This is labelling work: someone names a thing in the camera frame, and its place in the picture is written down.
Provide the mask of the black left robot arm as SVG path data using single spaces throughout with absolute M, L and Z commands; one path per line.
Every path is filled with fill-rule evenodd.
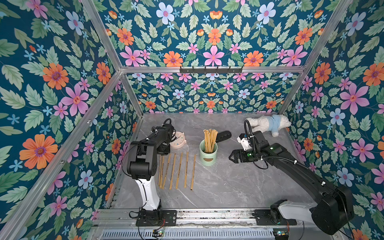
M 154 176 L 158 169 L 158 155 L 166 156 L 171 151 L 174 132 L 172 120 L 166 119 L 161 126 L 153 127 L 148 137 L 132 142 L 125 156 L 127 175 L 137 183 L 145 211 L 161 209 Z

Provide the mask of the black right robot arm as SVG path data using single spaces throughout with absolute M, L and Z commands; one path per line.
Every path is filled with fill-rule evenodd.
M 336 186 L 319 177 L 296 160 L 286 148 L 270 145 L 260 131 L 252 130 L 249 120 L 244 122 L 242 149 L 232 151 L 229 160 L 235 164 L 264 161 L 274 166 L 299 184 L 314 200 L 314 204 L 279 200 L 270 206 L 267 218 L 274 224 L 300 220 L 315 224 L 323 233 L 334 235 L 355 216 L 353 194 L 344 186 Z

